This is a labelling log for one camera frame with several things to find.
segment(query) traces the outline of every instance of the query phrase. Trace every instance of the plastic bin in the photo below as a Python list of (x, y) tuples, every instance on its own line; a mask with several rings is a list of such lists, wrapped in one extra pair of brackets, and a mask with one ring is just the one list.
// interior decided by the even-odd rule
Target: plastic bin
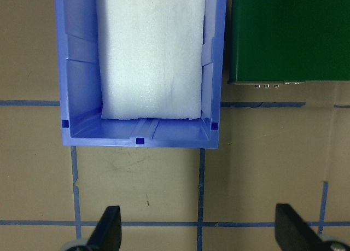
[(55, 0), (64, 145), (217, 148), (226, 0), (206, 0), (201, 118), (102, 120), (95, 0)]

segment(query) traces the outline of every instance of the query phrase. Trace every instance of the green box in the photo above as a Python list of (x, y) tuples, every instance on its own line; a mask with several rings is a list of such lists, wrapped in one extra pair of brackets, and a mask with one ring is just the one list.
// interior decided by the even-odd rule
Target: green box
[(232, 0), (230, 83), (350, 80), (350, 0)]

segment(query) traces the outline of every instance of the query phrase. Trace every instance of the beige surface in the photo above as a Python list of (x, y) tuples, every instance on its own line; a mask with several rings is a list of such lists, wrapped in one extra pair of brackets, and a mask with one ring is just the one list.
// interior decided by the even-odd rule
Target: beige surface
[(350, 81), (338, 83), (337, 105), (350, 105)]
[(350, 221), (350, 109), (335, 109), (331, 139), (326, 220)]
[(58, 100), (54, 0), (0, 6), (0, 100)]
[[(88, 238), (93, 227), (83, 227), (82, 236)], [(123, 227), (120, 251), (194, 251), (196, 227)]]
[(120, 205), (123, 221), (197, 221), (198, 150), (81, 147), (77, 156), (82, 220)]
[(203, 230), (203, 251), (281, 251), (276, 240), (274, 228), (215, 228)]
[(205, 221), (273, 221), (278, 202), (318, 220), (330, 114), (222, 109), (220, 146), (206, 157)]
[(58, 107), (0, 107), (0, 219), (73, 220)]
[(0, 225), (1, 251), (59, 251), (74, 239), (73, 226)]

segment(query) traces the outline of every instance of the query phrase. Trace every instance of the blue tape line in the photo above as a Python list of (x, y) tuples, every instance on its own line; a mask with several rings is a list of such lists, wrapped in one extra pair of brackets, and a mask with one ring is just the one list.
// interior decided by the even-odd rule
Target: blue tape line
[(221, 102), (222, 108), (301, 108), (306, 102)]
[(198, 222), (203, 222), (206, 150), (199, 152)]
[(334, 108), (350, 108), (350, 105), (334, 105)]
[[(81, 226), (96, 226), (96, 221), (81, 221)], [(318, 226), (320, 222), (306, 222), (309, 226)], [(76, 226), (75, 221), (51, 221), (51, 220), (0, 220), (0, 225), (56, 225)], [(274, 227), (274, 222), (123, 222), (125, 227)], [(350, 221), (324, 222), (323, 226), (350, 226)]]
[(251, 223), (235, 223), (235, 222), (204, 222), (205, 227), (274, 227), (274, 222), (251, 222)]
[(203, 211), (204, 211), (204, 179), (206, 165), (206, 150), (199, 150), (199, 185), (198, 185), (198, 225), (197, 225), (197, 251), (202, 251), (203, 245)]
[(78, 162), (77, 162), (77, 147), (75, 146), (71, 146), (71, 157), (72, 157), (72, 175), (73, 175), (75, 234), (77, 235), (77, 238), (81, 238), (79, 188), (76, 185), (76, 182), (78, 180)]
[(75, 221), (0, 220), (0, 225), (56, 225), (56, 226), (75, 226)]
[(197, 227), (197, 251), (202, 251), (203, 247), (203, 227)]
[(324, 222), (323, 226), (350, 226), (350, 221)]
[(321, 209), (319, 212), (319, 226), (318, 226), (319, 235), (321, 235), (323, 232), (324, 218), (326, 216), (327, 193), (328, 193), (328, 182), (324, 181), (323, 189), (322, 189)]
[(0, 101), (0, 106), (60, 106), (60, 101), (7, 100)]

